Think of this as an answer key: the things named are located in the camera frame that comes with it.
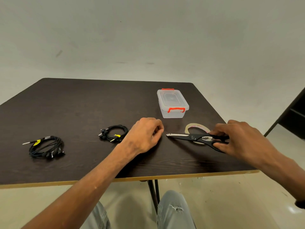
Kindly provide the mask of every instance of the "black scissors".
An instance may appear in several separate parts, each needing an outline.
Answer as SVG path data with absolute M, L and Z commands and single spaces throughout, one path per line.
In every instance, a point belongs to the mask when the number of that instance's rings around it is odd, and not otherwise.
M 210 146 L 212 149 L 224 153 L 223 151 L 219 150 L 218 148 L 214 147 L 214 143 L 222 143 L 222 144 L 228 144 L 229 142 L 226 142 L 225 140 L 230 139 L 229 136 L 216 136 L 216 135 L 211 135 L 209 133 L 202 133 L 202 134 L 176 134 L 176 133 L 169 133 L 166 134 L 167 137 L 169 138 L 175 138 L 175 139 L 181 139 L 181 140 L 189 140 L 189 141 L 196 141 L 196 142 L 201 142 L 204 143 L 208 146 Z

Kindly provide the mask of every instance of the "container lid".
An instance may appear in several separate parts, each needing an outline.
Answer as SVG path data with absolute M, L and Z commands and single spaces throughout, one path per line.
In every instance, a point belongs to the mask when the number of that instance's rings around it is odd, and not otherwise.
M 169 108 L 189 110 L 189 105 L 179 90 L 158 90 L 157 95 L 163 110 L 169 110 Z

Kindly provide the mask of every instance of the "dark wooden tabletop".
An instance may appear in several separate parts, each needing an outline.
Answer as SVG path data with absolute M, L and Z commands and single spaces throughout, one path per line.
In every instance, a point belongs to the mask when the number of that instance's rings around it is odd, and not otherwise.
M 161 88 L 181 91 L 189 104 L 183 118 L 162 118 Z M 130 129 L 142 117 L 161 119 L 164 134 L 117 178 L 254 170 L 206 145 L 166 137 L 184 133 L 189 123 L 212 129 L 224 122 L 192 83 L 44 78 L 0 105 L 0 185 L 79 180 L 115 147 L 100 141 L 100 130 L 117 124 Z M 30 146 L 22 143 L 50 135 L 63 139 L 66 155 L 51 161 L 30 157 Z

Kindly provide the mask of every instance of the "jeans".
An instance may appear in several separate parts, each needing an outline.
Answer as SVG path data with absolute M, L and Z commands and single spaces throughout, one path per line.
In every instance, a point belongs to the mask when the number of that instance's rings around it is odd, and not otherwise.
M 167 191 L 163 195 L 158 205 L 157 227 L 158 229 L 196 229 L 182 194 Z M 96 204 L 81 229 L 111 229 L 106 210 L 100 202 Z

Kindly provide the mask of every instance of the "plastic container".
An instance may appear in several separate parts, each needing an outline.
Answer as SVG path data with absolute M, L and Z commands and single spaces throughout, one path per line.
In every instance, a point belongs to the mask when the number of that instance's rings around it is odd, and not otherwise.
M 157 91 L 163 118 L 182 118 L 189 105 L 179 90 L 162 88 Z

